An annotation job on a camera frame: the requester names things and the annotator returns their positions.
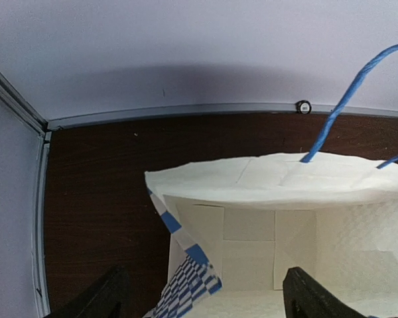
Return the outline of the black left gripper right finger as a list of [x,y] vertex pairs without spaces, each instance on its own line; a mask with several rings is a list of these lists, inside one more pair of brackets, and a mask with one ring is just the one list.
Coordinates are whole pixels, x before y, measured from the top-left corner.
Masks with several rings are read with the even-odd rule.
[[283,280],[287,318],[364,318],[342,303],[300,267],[289,268]]

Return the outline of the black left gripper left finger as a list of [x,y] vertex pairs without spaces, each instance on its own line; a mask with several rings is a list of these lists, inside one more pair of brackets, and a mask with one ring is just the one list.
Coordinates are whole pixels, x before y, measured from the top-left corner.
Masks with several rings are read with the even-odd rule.
[[128,317],[129,275],[114,266],[81,294],[46,317]]

